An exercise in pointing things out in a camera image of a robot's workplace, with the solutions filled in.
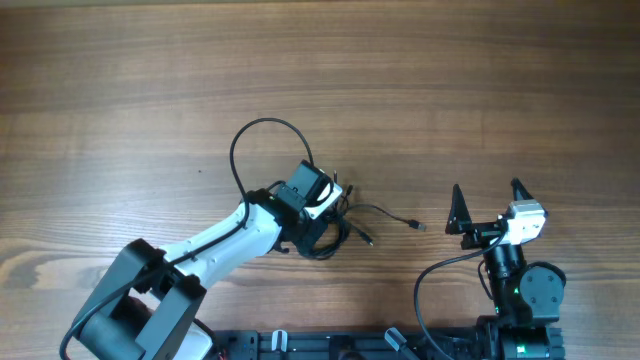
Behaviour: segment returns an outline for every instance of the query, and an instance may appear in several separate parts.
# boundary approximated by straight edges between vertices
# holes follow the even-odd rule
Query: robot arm
[[[241,264],[281,249],[280,242],[290,239],[291,234],[304,234],[308,223],[333,205],[341,193],[342,189],[324,172],[303,161],[275,194],[266,189],[248,192],[249,217],[244,227],[191,259],[167,267],[237,227],[245,216],[245,204],[181,243],[160,249],[142,239],[130,243],[118,254],[74,322],[116,289],[153,272],[158,274],[134,288],[139,293],[151,291],[160,305],[151,311],[127,291],[91,316],[74,336],[100,359],[204,358],[213,340],[197,325],[195,315],[207,289]]]

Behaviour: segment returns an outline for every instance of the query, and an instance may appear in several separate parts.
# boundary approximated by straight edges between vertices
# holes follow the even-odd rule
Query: wire
[[[447,259],[447,260],[441,261],[441,262],[439,262],[437,264],[431,265],[428,268],[426,268],[420,274],[420,276],[418,276],[418,280],[416,280],[416,285],[413,288],[413,306],[416,309],[416,316],[418,317],[418,322],[420,323],[420,327],[422,328],[422,331],[424,332],[424,336],[427,338],[427,340],[429,341],[431,346],[434,349],[436,349],[440,354],[442,354],[442,356],[444,356],[445,359],[454,360],[451,356],[449,356],[447,353],[445,353],[440,348],[440,346],[438,346],[438,344],[436,344],[436,342],[433,340],[433,338],[429,334],[429,330],[427,330],[427,326],[424,324],[424,319],[422,319],[422,313],[420,311],[420,284],[422,283],[422,280],[430,272],[432,272],[433,270],[441,268],[441,267],[449,265],[449,264],[457,263],[459,261],[469,260],[469,259],[474,258],[476,256],[484,255],[484,254],[488,253],[489,251],[495,249],[498,245],[500,245],[500,242],[502,242],[503,238],[504,238],[504,234],[502,234],[500,237],[498,237],[498,239],[493,244],[491,244],[489,247],[487,247],[486,249],[482,249],[482,250],[473,252],[471,254],[458,256],[458,257],[455,257],[455,258],[452,258],[452,259]]]
[[[387,211],[387,210],[385,210],[385,209],[383,209],[383,208],[381,208],[381,207],[379,207],[379,206],[372,205],[372,204],[355,204],[355,205],[353,205],[353,206],[349,206],[349,207],[347,207],[347,209],[344,211],[344,215],[346,215],[346,214],[347,214],[349,211],[351,211],[351,210],[354,210],[354,209],[362,209],[362,208],[369,208],[369,209],[378,210],[378,211],[380,211],[381,213],[383,213],[383,214],[387,215],[388,217],[390,217],[390,218],[392,218],[392,219],[395,219],[395,220],[398,220],[398,221],[400,221],[400,222],[406,223],[406,224],[408,224],[408,223],[409,223],[409,221],[410,221],[410,220],[407,220],[407,219],[403,219],[403,218],[401,218],[400,216],[397,216],[397,215],[395,215],[395,214],[393,214],[393,213],[391,213],[391,212],[389,212],[389,211]]]
[[[334,172],[333,181],[335,182],[337,181],[337,179],[338,179],[338,175]],[[333,243],[321,248],[314,248],[313,245],[315,244],[308,244],[308,243],[296,244],[296,247],[298,248],[298,253],[301,256],[308,259],[313,259],[313,260],[327,260],[331,258],[333,255],[336,254],[338,249],[340,249],[340,246],[342,246],[342,244],[344,244],[344,242],[347,241],[347,239],[349,238],[349,235],[351,234],[351,230],[355,231],[358,235],[360,235],[360,238],[362,238],[362,240],[364,240],[367,244],[369,244],[370,246],[373,246],[373,239],[369,236],[369,234],[364,232],[359,227],[353,225],[353,223],[351,223],[345,218],[347,213],[352,210],[374,209],[394,220],[408,224],[410,227],[414,229],[424,230],[426,228],[424,224],[416,220],[403,219],[376,205],[355,204],[350,206],[349,196],[351,195],[352,191],[353,191],[353,185],[349,185],[347,188],[347,191],[345,192],[345,195],[342,195],[340,197],[340,200],[336,201],[333,207],[330,207],[323,213],[322,219],[327,224],[336,224],[338,226],[338,235],[336,237],[336,240]]]
[[[484,264],[484,259],[482,261],[480,261],[480,263],[478,264],[478,277],[480,278],[480,283],[482,284],[482,288],[484,289],[484,292],[487,294],[487,297],[489,298],[489,300],[493,301],[493,295],[491,295],[491,290],[489,290],[489,288],[487,287],[487,283],[484,282],[484,276],[482,276],[482,265]]]
[[[298,130],[295,126],[291,125],[290,123],[281,120],[281,119],[276,119],[276,118],[261,118],[261,119],[256,119],[251,121],[250,123],[248,123],[247,125],[245,125],[244,127],[242,127],[242,129],[240,129],[238,131],[238,133],[236,134],[236,136],[233,138],[233,141],[231,142],[231,147],[229,149],[229,164],[231,166],[231,173],[233,174],[233,178],[236,181],[236,185],[238,186],[238,190],[240,190],[240,194],[242,195],[242,199],[244,200],[244,217],[242,218],[242,220],[240,220],[240,222],[238,223],[238,225],[236,225],[233,229],[231,229],[228,233],[220,236],[219,238],[200,246],[199,248],[192,250],[186,254],[184,254],[183,256],[165,263],[163,266],[155,269],[154,271],[148,272],[140,277],[137,277],[131,281],[129,281],[128,283],[126,283],[125,285],[119,287],[117,290],[113,291],[111,294],[107,295],[104,299],[100,300],[100,302],[98,302],[96,305],[94,305],[91,309],[89,309],[87,312],[85,312],[78,321],[76,321],[67,331],[67,333],[64,335],[64,337],[62,338],[62,341],[60,342],[60,349],[59,349],[59,355],[60,358],[63,360],[70,360],[69,356],[67,355],[67,346],[69,345],[69,342],[71,341],[71,338],[73,337],[74,334],[78,333],[80,330],[82,330],[82,328],[87,324],[87,322],[89,321],[89,319],[91,319],[91,317],[93,315],[95,315],[98,311],[100,311],[100,309],[102,309],[105,305],[107,305],[108,303],[110,303],[111,301],[115,300],[117,297],[124,295],[127,291],[129,291],[129,289],[145,283],[149,280],[151,280],[154,276],[157,276],[158,274],[166,271],[167,269],[175,266],[176,264],[179,264],[185,260],[188,259],[192,259],[193,257],[195,257],[196,255],[200,254],[201,252],[211,248],[212,246],[215,246],[216,244],[219,244],[221,241],[228,239],[230,236],[232,236],[233,234],[235,234],[236,232],[238,232],[238,230],[242,229],[247,220],[249,219],[249,201],[247,199],[247,193],[244,190],[244,187],[242,186],[242,182],[240,181],[240,177],[238,176],[238,171],[236,170],[236,164],[234,161],[234,150],[236,147],[236,143],[238,142],[238,139],[240,138],[240,135],[242,135],[242,133],[244,133],[248,128],[250,128],[251,126],[261,123],[261,122],[276,122],[276,123],[280,123],[283,124],[287,127],[289,127],[291,130],[293,130],[299,137],[300,140],[302,140],[302,142],[304,143],[304,146],[307,150],[307,154],[309,156],[309,163],[311,163],[311,165],[313,165],[313,155],[311,154],[311,148],[309,147],[309,143],[307,142],[307,140],[304,138],[304,136],[302,135],[302,133],[300,132],[300,130]],[[278,185],[278,182],[274,183],[272,185],[272,187]]]

